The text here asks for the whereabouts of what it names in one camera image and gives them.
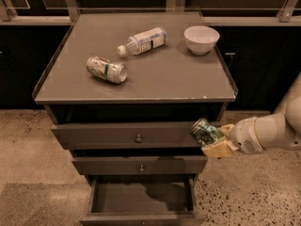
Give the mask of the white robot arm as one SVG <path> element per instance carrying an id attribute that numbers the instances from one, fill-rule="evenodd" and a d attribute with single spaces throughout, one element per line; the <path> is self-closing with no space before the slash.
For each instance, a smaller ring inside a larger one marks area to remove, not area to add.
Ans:
<path id="1" fill-rule="evenodd" d="M 201 148 L 208 157 L 233 156 L 235 151 L 257 154 L 272 148 L 300 150 L 301 73 L 273 114 L 227 124 L 221 127 L 221 131 L 222 138 Z"/>

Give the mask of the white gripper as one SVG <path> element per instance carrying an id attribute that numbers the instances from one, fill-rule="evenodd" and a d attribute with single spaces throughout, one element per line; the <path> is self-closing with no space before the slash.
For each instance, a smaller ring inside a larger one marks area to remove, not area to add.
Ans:
<path id="1" fill-rule="evenodd" d="M 202 147 L 201 150 L 208 157 L 214 158 L 234 156 L 234 152 L 238 150 L 244 154 L 261 153 L 263 148 L 256 137 L 255 120 L 256 117 L 252 117 L 235 125 L 231 123 L 219 127 L 225 137 Z"/>

